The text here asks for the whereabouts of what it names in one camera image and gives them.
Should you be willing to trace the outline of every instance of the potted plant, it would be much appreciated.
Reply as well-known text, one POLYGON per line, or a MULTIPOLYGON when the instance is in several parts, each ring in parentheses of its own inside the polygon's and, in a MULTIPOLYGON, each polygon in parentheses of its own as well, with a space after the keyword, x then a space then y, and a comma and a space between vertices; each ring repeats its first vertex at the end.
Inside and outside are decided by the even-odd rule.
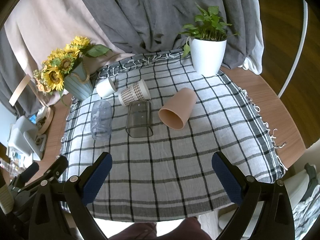
POLYGON ((197 3, 196 6, 201 12, 195 16, 197 25, 186 24, 182 28, 187 31, 180 33, 189 36, 182 57, 191 52, 194 70, 205 77, 211 77, 220 69, 228 37, 226 26, 232 24, 225 23, 218 16, 219 6, 209 6, 208 11, 197 3))
POLYGON ((85 100, 92 94, 93 87, 82 57, 98 57, 109 50, 102 44, 90 44, 88 38, 76 36, 64 49, 53 50, 42 62, 43 68, 34 71, 38 90, 51 95, 56 90, 62 96, 66 89, 77 99, 85 100))

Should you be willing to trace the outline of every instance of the tablecloth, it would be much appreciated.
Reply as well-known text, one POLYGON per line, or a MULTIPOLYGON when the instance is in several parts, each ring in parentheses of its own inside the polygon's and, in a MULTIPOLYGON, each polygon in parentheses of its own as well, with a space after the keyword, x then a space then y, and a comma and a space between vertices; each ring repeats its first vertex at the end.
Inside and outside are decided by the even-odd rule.
POLYGON ((274 182, 284 174, 268 129, 246 97, 222 71, 204 78, 191 57, 181 52, 137 55, 102 68, 95 78, 115 77, 121 91, 145 80, 152 104, 148 138, 131 138, 125 131, 128 108, 117 95, 112 105, 109 141, 94 141, 90 133, 91 109, 101 98, 96 90, 86 100, 75 100, 67 118, 61 154, 69 161, 60 178, 79 175, 107 151, 113 167, 88 209, 96 218, 118 221, 162 221, 190 217, 230 203, 211 167, 211 157, 222 151, 245 175, 274 182), (165 126, 158 110, 184 87, 194 90, 197 102, 183 130, 165 126))

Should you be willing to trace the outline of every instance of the white flower pot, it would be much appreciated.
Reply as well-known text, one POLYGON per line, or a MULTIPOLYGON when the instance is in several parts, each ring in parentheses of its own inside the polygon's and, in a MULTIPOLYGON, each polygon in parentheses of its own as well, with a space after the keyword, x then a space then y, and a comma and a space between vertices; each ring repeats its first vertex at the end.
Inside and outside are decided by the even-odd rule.
POLYGON ((204 77, 211 77, 218 73, 227 40, 225 41, 202 41, 189 39, 190 52, 195 71, 204 77))

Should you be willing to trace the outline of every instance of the person's leg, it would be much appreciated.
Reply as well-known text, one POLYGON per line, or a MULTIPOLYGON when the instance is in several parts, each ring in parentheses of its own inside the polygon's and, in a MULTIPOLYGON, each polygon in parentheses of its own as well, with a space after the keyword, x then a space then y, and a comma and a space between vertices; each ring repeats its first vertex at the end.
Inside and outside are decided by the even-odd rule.
POLYGON ((109 240, 154 239, 157 236, 155 223, 134 223, 109 240))
POLYGON ((212 240, 211 237, 201 229, 196 217, 186 218, 171 232, 158 236, 156 240, 212 240))

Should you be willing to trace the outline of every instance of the metal bolt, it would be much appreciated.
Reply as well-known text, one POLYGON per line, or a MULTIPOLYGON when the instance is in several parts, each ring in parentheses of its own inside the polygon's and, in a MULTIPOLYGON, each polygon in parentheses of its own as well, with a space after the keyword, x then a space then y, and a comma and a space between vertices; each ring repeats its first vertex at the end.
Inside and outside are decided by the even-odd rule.
POLYGON ((284 183, 283 183, 283 181, 282 180, 277 180, 277 184, 279 185, 279 186, 283 186, 284 185, 284 183))
POLYGON ((251 175, 247 176, 247 181, 254 182, 254 177, 251 175))
POLYGON ((46 180, 43 180, 43 181, 41 181, 41 183, 40 183, 41 186, 45 186, 45 185, 47 185, 47 184, 48 184, 48 181, 46 181, 46 180))
POLYGON ((78 176, 72 176, 70 178, 70 182, 76 182, 78 180, 78 176))

